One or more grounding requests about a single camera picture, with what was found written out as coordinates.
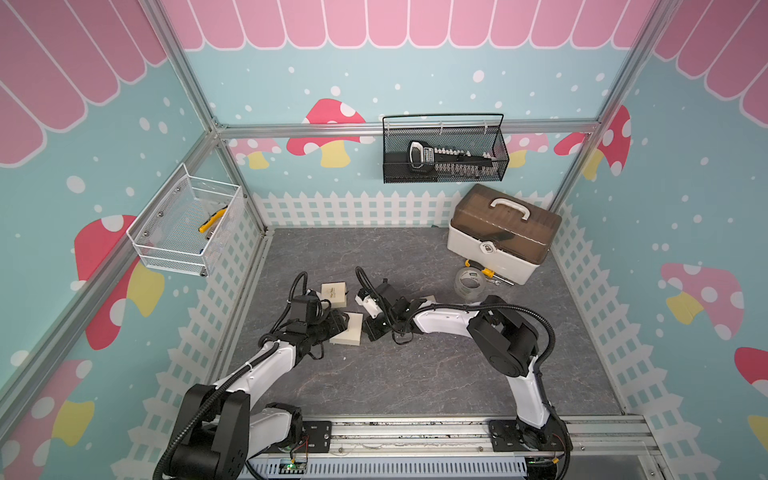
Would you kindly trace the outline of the brown lid white toolbox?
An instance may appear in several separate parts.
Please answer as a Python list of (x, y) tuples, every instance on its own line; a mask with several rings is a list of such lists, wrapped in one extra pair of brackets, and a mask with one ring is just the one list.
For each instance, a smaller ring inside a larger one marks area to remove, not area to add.
[(485, 185), (459, 201), (447, 248), (523, 285), (545, 261), (562, 217)]

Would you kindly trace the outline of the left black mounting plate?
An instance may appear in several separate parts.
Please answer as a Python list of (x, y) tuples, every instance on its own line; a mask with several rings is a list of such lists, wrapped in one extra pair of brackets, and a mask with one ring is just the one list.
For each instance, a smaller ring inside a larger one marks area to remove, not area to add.
[(306, 421), (289, 427), (288, 436), (278, 449), (282, 452), (297, 453), (328, 453), (332, 434), (331, 421)]

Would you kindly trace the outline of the yellow black utility knife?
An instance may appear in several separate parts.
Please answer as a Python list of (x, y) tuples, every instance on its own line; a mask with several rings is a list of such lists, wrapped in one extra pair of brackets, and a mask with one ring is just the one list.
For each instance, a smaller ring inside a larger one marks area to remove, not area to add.
[(203, 224), (198, 228), (198, 232), (201, 234), (209, 232), (214, 229), (217, 223), (223, 218), (227, 212), (227, 207), (223, 207), (214, 212)]

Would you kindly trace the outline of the cream tan-drawer jewelry box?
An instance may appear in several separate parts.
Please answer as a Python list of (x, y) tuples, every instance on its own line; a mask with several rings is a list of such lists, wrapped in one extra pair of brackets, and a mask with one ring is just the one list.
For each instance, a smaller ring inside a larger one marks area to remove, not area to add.
[(359, 346), (361, 344), (363, 315), (349, 313), (348, 317), (347, 328), (333, 336), (330, 339), (331, 344), (345, 346)]

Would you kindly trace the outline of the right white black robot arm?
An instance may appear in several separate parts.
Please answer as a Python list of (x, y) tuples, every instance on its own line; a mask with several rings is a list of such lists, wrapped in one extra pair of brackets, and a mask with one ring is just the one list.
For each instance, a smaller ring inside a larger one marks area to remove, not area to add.
[(557, 446), (572, 451), (565, 422), (548, 400), (541, 366), (554, 351), (552, 325), (537, 312), (489, 295), (473, 304), (409, 300), (384, 280), (376, 286), (357, 266), (357, 303), (369, 314), (364, 331), (375, 341), (386, 334), (405, 345), (424, 334), (450, 334), (474, 341), (486, 361), (507, 380), (516, 419), (513, 436), (522, 447), (542, 451)]

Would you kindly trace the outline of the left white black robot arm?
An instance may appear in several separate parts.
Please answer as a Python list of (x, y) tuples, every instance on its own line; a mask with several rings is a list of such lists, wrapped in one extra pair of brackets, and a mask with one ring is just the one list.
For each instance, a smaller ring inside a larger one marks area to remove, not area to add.
[(272, 446), (292, 450), (303, 441), (301, 409), (257, 401), (306, 357), (324, 358), (324, 344), (343, 329), (331, 304), (308, 288), (308, 273), (293, 280), (278, 319), (259, 339), (259, 350), (233, 373), (184, 394), (154, 479), (236, 479), (250, 459)]

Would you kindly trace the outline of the black mounting plate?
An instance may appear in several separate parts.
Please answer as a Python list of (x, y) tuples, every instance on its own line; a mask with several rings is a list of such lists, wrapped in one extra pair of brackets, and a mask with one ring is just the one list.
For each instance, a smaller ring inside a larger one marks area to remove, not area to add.
[(331, 421), (306, 421), (289, 427), (288, 436), (278, 449), (282, 452), (297, 453), (328, 453), (332, 434)]
[(550, 417), (541, 428), (519, 419), (488, 422), (494, 452), (571, 452), (573, 444), (566, 425)]

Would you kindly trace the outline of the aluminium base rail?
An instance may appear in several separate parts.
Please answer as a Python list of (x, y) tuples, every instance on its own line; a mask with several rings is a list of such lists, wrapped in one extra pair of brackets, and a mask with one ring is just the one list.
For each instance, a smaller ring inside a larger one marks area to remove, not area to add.
[[(670, 479), (646, 420), (566, 416), (573, 450), (494, 452), (490, 420), (506, 416), (326, 416), (328, 453), (290, 454), (276, 446), (252, 457), (236, 479)], [(280, 475), (281, 459), (307, 461), (304, 475)]]

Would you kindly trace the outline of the clear tape roll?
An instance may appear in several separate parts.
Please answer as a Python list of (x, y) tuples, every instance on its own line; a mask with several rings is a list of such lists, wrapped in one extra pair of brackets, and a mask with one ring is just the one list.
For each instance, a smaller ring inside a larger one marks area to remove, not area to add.
[(466, 303), (476, 302), (484, 293), (486, 277), (478, 269), (464, 267), (460, 269), (454, 280), (454, 290)]

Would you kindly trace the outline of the small green circuit board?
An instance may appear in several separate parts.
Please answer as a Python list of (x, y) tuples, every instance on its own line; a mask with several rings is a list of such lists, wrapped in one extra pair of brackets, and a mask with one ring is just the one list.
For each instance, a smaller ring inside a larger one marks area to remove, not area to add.
[(307, 472), (307, 461), (285, 458), (279, 463), (278, 473), (280, 475), (304, 475)]

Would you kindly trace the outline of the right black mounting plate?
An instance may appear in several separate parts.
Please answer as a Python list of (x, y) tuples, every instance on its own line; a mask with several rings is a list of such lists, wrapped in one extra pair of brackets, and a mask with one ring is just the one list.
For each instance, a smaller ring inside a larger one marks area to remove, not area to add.
[(566, 425), (550, 417), (541, 428), (519, 419), (488, 422), (494, 452), (571, 452), (573, 444)]

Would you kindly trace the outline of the black socket bit set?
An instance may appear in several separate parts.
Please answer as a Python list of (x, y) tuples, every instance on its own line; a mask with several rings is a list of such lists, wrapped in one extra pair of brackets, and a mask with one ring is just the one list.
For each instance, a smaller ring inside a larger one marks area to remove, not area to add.
[(477, 180), (492, 179), (499, 173), (498, 162), (489, 153), (473, 155), (468, 150), (411, 141), (406, 154), (409, 170), (413, 173)]

